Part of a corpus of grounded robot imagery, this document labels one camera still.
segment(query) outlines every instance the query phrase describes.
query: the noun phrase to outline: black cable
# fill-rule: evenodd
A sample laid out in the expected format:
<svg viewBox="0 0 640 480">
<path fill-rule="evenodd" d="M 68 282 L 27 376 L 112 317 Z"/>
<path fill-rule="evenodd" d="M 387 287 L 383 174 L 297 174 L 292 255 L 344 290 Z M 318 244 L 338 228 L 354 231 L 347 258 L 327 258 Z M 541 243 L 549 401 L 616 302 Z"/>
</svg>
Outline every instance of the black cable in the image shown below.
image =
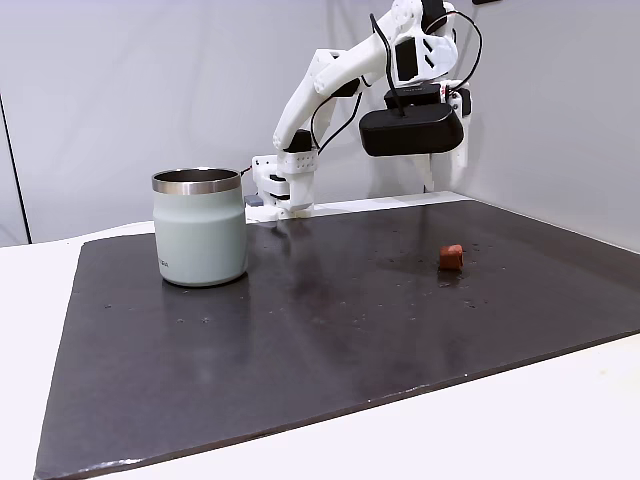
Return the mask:
<svg viewBox="0 0 640 480">
<path fill-rule="evenodd" d="M 476 33 L 478 34 L 478 39 L 480 40 L 480 46 L 478 47 L 478 56 L 476 57 L 476 62 L 473 64 L 473 68 L 471 69 L 471 72 L 469 73 L 469 75 L 467 75 L 467 77 L 462 80 L 456 87 L 453 87 L 451 89 L 451 92 L 457 92 L 458 90 L 460 90 L 463 85 L 465 83 L 467 83 L 469 80 L 471 80 L 471 77 L 473 77 L 473 74 L 476 73 L 476 68 L 478 68 L 478 64 L 480 63 L 480 56 L 482 55 L 482 32 L 480 32 L 480 29 L 478 28 L 478 26 L 475 24 L 475 22 L 473 21 L 473 19 L 471 19 L 470 17 L 468 17 L 467 15 L 465 15 L 462 12 L 458 12 L 457 10 L 452 10 L 450 12 L 445 13 L 444 15 L 442 15 L 439 18 L 436 18 L 431 25 L 429 25 L 426 29 L 425 32 L 428 32 L 431 28 L 433 28 L 433 26 L 438 23 L 440 20 L 448 17 L 449 15 L 460 15 L 462 18 L 464 18 L 467 22 L 469 22 L 471 24 L 471 26 L 475 29 Z"/>
<path fill-rule="evenodd" d="M 329 137 L 329 139 L 324 142 L 324 145 L 322 145 L 322 148 L 320 148 L 318 150 L 318 155 L 320 155 L 322 153 L 322 151 L 327 148 L 327 145 L 329 145 L 329 143 L 331 142 L 331 140 L 333 140 L 334 138 L 336 138 L 338 135 L 340 135 L 340 133 L 342 133 L 342 131 L 347 128 L 349 125 L 351 125 L 351 122 L 353 122 L 356 118 L 356 115 L 358 115 L 358 108 L 360 108 L 360 101 L 362 100 L 362 92 L 360 92 L 360 94 L 358 95 L 358 100 L 356 101 L 356 106 L 353 109 L 353 115 L 351 115 L 351 118 L 349 120 L 346 121 L 346 123 L 340 127 L 338 129 L 338 131 L 336 133 L 334 133 L 333 135 L 331 135 Z"/>
<path fill-rule="evenodd" d="M 31 239 L 31 230 L 29 229 L 29 221 L 27 220 L 27 210 L 24 207 L 24 199 L 22 198 L 22 188 L 20 188 L 20 180 L 18 179 L 18 169 L 16 167 L 16 161 L 13 157 L 13 148 L 11 146 L 11 138 L 9 137 L 9 127 L 7 126 L 7 116 L 4 113 L 4 103 L 2 102 L 2 95 L 0 95 L 0 111 L 2 112 L 2 120 L 4 122 L 4 133 L 7 136 L 7 145 L 9 146 L 9 156 L 11 157 L 11 166 L 13 167 L 13 177 L 16 181 L 16 190 L 18 191 L 18 200 L 20 202 L 20 210 L 22 212 L 22 221 L 24 223 L 24 230 L 27 234 L 27 242 L 29 245 L 33 244 Z"/>
<path fill-rule="evenodd" d="M 315 123 L 316 120 L 316 114 L 320 111 L 320 109 L 322 107 L 324 107 L 327 103 L 329 103 L 331 100 L 333 100 L 335 97 L 329 97 L 327 98 L 324 102 L 322 102 L 320 105 L 318 105 L 318 108 L 316 108 L 316 111 L 313 112 L 313 115 L 311 115 L 311 138 L 313 139 L 313 143 L 315 144 L 316 148 L 320 148 L 320 144 L 318 143 L 318 140 L 316 139 L 316 134 L 313 131 L 313 124 Z"/>
<path fill-rule="evenodd" d="M 398 96 L 396 87 L 393 84 L 393 78 L 391 77 L 391 46 L 389 45 L 389 41 L 387 40 L 387 37 L 385 37 L 384 33 L 382 33 L 382 30 L 380 30 L 380 26 L 378 25 L 378 22 L 376 22 L 376 17 L 373 16 L 373 13 L 369 15 L 369 18 L 371 19 L 371 25 L 373 26 L 373 30 L 380 36 L 380 38 L 382 39 L 382 43 L 384 43 L 384 48 L 387 51 L 387 67 L 386 67 L 387 82 L 389 82 L 391 95 L 393 95 L 393 99 L 396 102 L 398 111 L 400 112 L 400 115 L 404 117 L 404 108 L 402 108 L 402 103 L 400 103 L 400 97 Z"/>
</svg>

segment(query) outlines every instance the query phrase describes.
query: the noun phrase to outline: white wall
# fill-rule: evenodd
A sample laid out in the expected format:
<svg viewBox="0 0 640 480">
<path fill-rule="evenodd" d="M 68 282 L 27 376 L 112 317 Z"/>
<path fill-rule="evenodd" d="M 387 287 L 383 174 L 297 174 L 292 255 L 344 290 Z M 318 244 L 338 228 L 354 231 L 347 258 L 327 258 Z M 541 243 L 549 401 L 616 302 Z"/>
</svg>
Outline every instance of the white wall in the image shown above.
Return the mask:
<svg viewBox="0 0 640 480">
<path fill-rule="evenodd" d="M 5 125 L 0 117 L 0 247 L 27 243 Z"/>
<path fill-rule="evenodd" d="M 461 193 L 640 251 L 640 2 L 456 4 L 485 36 Z"/>
<path fill-rule="evenodd" d="M 315 49 L 351 48 L 391 3 L 0 0 L 0 84 L 34 240 L 149 220 L 154 172 L 274 153 Z M 367 157 L 357 122 L 321 160 L 320 202 L 422 188 L 409 161 Z"/>
</svg>

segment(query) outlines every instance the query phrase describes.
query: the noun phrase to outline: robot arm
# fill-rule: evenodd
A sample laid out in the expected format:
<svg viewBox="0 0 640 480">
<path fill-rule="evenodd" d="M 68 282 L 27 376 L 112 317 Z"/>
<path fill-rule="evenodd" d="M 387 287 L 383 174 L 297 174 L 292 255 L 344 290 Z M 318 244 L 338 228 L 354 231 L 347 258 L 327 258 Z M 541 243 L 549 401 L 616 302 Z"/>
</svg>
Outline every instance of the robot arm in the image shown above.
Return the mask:
<svg viewBox="0 0 640 480">
<path fill-rule="evenodd" d="M 453 9 L 451 4 L 442 0 L 395 0 L 391 10 L 378 21 L 391 47 L 394 66 L 391 74 L 398 89 L 433 82 L 455 66 L 458 51 L 454 41 L 453 16 L 435 24 L 428 35 L 424 31 L 433 20 Z M 258 194 L 272 212 L 267 217 L 260 215 L 260 219 L 300 216 L 313 205 L 318 150 L 308 129 L 301 128 L 317 111 L 314 131 L 320 141 L 331 122 L 336 99 L 362 92 L 367 88 L 362 81 L 365 78 L 369 84 L 380 80 L 386 73 L 386 64 L 385 43 L 377 33 L 348 51 L 316 51 L 273 135 L 277 155 L 255 157 L 252 162 Z M 461 99 L 445 95 L 446 87 L 451 84 L 451 81 L 433 84 L 436 91 L 442 93 L 436 101 L 456 108 L 453 105 Z M 457 115 L 462 120 L 462 111 Z M 468 120 L 462 121 L 463 126 L 468 125 Z M 466 162 L 466 130 L 465 141 L 456 149 L 456 158 L 462 159 L 458 161 L 459 165 Z M 419 170 L 426 182 L 430 178 L 430 163 L 419 165 Z"/>
<path fill-rule="evenodd" d="M 453 10 L 449 3 L 443 7 L 443 13 Z M 396 64 L 406 65 L 394 70 L 394 83 L 398 87 L 438 78 L 458 61 L 458 50 L 453 40 L 453 18 L 447 18 L 444 27 L 434 32 L 435 35 L 426 35 L 422 31 L 424 17 L 421 0 L 396 0 L 391 11 L 378 21 L 389 43 L 396 46 L 396 54 L 403 56 L 397 59 Z M 287 149 L 297 130 L 318 106 L 343 86 L 359 82 L 357 89 L 347 95 L 352 96 L 366 88 L 358 80 L 361 77 L 365 76 L 370 84 L 380 80 L 385 74 L 386 57 L 384 43 L 376 33 L 348 51 L 316 51 L 305 77 L 278 122 L 273 136 L 276 149 Z"/>
</svg>

